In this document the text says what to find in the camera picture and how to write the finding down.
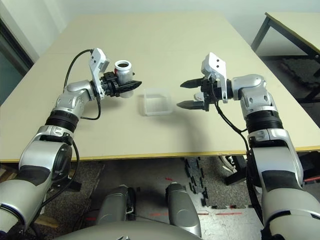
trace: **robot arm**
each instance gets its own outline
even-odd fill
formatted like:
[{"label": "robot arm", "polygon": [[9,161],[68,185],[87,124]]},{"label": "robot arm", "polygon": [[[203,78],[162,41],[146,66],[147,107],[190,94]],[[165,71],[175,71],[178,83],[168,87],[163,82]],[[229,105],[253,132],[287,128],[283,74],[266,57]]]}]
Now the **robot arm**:
[{"label": "robot arm", "polygon": [[101,49],[91,51],[92,81],[71,83],[58,97],[45,125],[24,149],[15,179],[0,184],[0,233],[7,233],[20,222],[26,230],[42,208],[48,189],[68,176],[74,132],[87,102],[105,96],[119,97],[142,82],[121,82],[119,74],[106,72],[109,61]]},{"label": "robot arm", "polygon": [[262,239],[318,238],[320,204],[301,188],[303,169],[289,133],[283,128],[276,104],[266,90],[266,81],[257,74],[226,80],[221,77],[225,67],[219,72],[218,63],[221,62],[210,53],[202,62],[204,78],[181,85],[185,88],[201,87],[204,101],[183,101],[178,106],[209,111],[209,104],[217,104],[224,97],[239,100],[249,133],[247,184],[262,188]]}]

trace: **white wall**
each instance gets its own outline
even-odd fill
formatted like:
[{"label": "white wall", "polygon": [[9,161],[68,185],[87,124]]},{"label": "white wall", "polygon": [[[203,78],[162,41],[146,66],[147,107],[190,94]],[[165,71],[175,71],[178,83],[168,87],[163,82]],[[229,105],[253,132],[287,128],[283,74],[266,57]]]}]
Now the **white wall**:
[{"label": "white wall", "polygon": [[52,0],[1,0],[0,15],[33,61],[67,26],[58,2]]},{"label": "white wall", "polygon": [[[249,43],[265,12],[320,12],[320,0],[1,0],[38,55],[79,14],[120,12],[219,11]],[[271,29],[260,55],[304,54]]]}]

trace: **black cable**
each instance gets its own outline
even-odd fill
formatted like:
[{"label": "black cable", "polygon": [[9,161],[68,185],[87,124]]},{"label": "black cable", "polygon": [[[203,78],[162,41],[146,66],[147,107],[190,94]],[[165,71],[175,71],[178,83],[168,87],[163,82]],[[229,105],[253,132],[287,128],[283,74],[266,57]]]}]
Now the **black cable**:
[{"label": "black cable", "polygon": [[150,221],[154,221],[154,222],[157,222],[157,223],[162,223],[162,224],[168,224],[164,221],[158,221],[158,220],[154,220],[154,219],[151,219],[151,218],[148,218],[148,217],[145,217],[145,216],[140,216],[140,215],[137,215],[137,214],[134,214],[134,213],[128,213],[129,215],[132,215],[132,216],[135,216],[137,218],[141,218],[141,219],[146,219],[146,220],[150,220]]},{"label": "black cable", "polygon": [[75,64],[77,58],[80,57],[82,54],[85,54],[85,53],[88,53],[88,52],[92,52],[92,51],[93,51],[92,49],[86,49],[86,50],[83,50],[83,51],[79,52],[79,53],[74,57],[74,59],[73,59],[72,62],[70,63],[70,66],[69,66],[69,68],[68,68],[68,71],[66,72],[66,76],[65,76],[65,80],[64,80],[64,85],[63,85],[63,90],[65,90],[65,87],[67,86],[69,74],[70,74],[71,69],[72,69],[73,65]]},{"label": "black cable", "polygon": [[42,237],[42,234],[39,230],[39,228],[35,225],[34,222],[32,222],[29,227],[32,229],[32,231],[35,233],[35,237],[38,239],[38,240],[43,240],[44,238]]},{"label": "black cable", "polygon": [[217,110],[218,114],[222,117],[222,119],[226,122],[226,124],[228,124],[237,134],[240,135],[240,137],[242,138],[242,140],[244,141],[245,144],[245,148],[246,151],[249,151],[249,146],[247,143],[246,138],[242,135],[243,132],[245,132],[247,129],[245,130],[240,130],[239,128],[237,128],[235,125],[233,125],[233,123],[226,117],[226,115],[222,112],[221,108],[219,107],[219,103],[218,101],[214,104],[215,109]]},{"label": "black cable", "polygon": [[52,200],[54,200],[56,197],[58,197],[63,191],[65,191],[71,185],[73,180],[76,178],[76,175],[77,175],[77,172],[78,172],[78,168],[79,168],[79,163],[80,163],[80,156],[79,156],[79,151],[78,151],[78,148],[77,148],[77,145],[76,145],[75,141],[73,141],[72,145],[73,145],[73,148],[74,148],[74,151],[75,151],[75,155],[76,155],[76,166],[75,166],[75,171],[74,171],[74,174],[73,174],[72,178],[69,180],[69,182],[63,188],[61,188],[58,192],[56,192],[54,195],[52,195],[47,200],[45,200],[41,204],[39,210],[41,210],[45,205],[50,203]]},{"label": "black cable", "polygon": [[101,103],[100,103],[100,96],[96,96],[96,103],[98,105],[98,116],[95,118],[91,118],[91,117],[86,117],[86,116],[82,116],[81,119],[86,119],[86,120],[98,120],[101,116]]},{"label": "black cable", "polygon": [[74,223],[74,225],[73,225],[73,227],[72,227],[72,232],[75,231],[76,226],[77,226],[77,223],[79,223],[79,222],[81,221],[81,219],[82,219],[86,214],[91,213],[91,212],[94,212],[94,211],[99,211],[99,209],[92,209],[92,210],[89,210],[89,211],[86,211],[86,212],[82,213],[82,214],[77,218],[77,220],[75,221],[75,223]]},{"label": "black cable", "polygon": [[[71,72],[71,69],[73,67],[73,65],[75,64],[76,60],[78,59],[78,57],[80,57],[82,54],[85,54],[85,53],[92,53],[93,49],[86,49],[86,50],[83,50],[81,52],[79,52],[75,57],[74,59],[72,60],[72,62],[70,63],[70,66],[68,68],[68,71],[66,72],[66,76],[65,76],[65,80],[64,80],[64,84],[63,84],[63,90],[65,90],[65,87],[67,86],[68,84],[68,79],[69,79],[69,74]],[[95,118],[91,118],[91,117],[85,117],[85,116],[82,116],[81,118],[82,119],[86,119],[86,120],[98,120],[100,118],[100,115],[101,115],[101,104],[100,104],[100,96],[96,96],[96,103],[98,105],[98,116],[95,117]]]},{"label": "black cable", "polygon": [[255,210],[256,215],[258,216],[259,220],[261,221],[262,225],[264,224],[264,218],[262,214],[262,209],[260,203],[257,198],[257,194],[255,191],[255,187],[251,182],[250,174],[248,167],[246,168],[246,187],[248,188],[248,193],[250,197],[250,201],[252,204],[253,209]]}]

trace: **clear plastic container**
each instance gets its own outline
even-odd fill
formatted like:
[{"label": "clear plastic container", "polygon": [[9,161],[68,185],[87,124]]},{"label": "clear plastic container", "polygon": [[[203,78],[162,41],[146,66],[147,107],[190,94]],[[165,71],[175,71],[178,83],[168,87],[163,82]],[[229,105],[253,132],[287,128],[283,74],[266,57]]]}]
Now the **clear plastic container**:
[{"label": "clear plastic container", "polygon": [[163,88],[147,88],[144,90],[145,115],[167,115],[172,111],[171,96],[168,90]]}]

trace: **table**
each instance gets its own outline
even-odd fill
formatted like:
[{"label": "table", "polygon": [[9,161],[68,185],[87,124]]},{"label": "table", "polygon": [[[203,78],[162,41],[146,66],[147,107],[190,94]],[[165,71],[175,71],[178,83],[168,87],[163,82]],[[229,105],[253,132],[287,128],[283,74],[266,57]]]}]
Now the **table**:
[{"label": "table", "polygon": [[[214,108],[205,112],[176,106],[200,91],[180,84],[202,76],[201,63],[209,52],[226,61],[229,78],[263,75],[296,150],[320,150],[320,129],[221,14],[126,13],[78,17],[34,64],[0,108],[1,162],[19,160],[62,93],[74,56],[95,47],[106,53],[111,65],[131,61],[134,79],[142,85],[129,99],[101,101],[99,120],[79,121],[74,140],[82,161],[243,155],[243,140]],[[89,56],[78,58],[69,83],[91,79],[88,61]],[[168,89],[173,113],[144,116],[146,88]],[[236,126],[245,128],[239,101],[230,100],[221,108]],[[83,115],[95,117],[96,102],[88,103]]]},{"label": "table", "polygon": [[[266,18],[255,36],[251,48],[256,51],[270,27],[273,27],[288,40],[320,64],[320,13],[302,12],[266,12]],[[313,74],[320,77],[320,69]],[[320,86],[312,90],[306,97],[297,101],[303,103],[319,103]]]}]

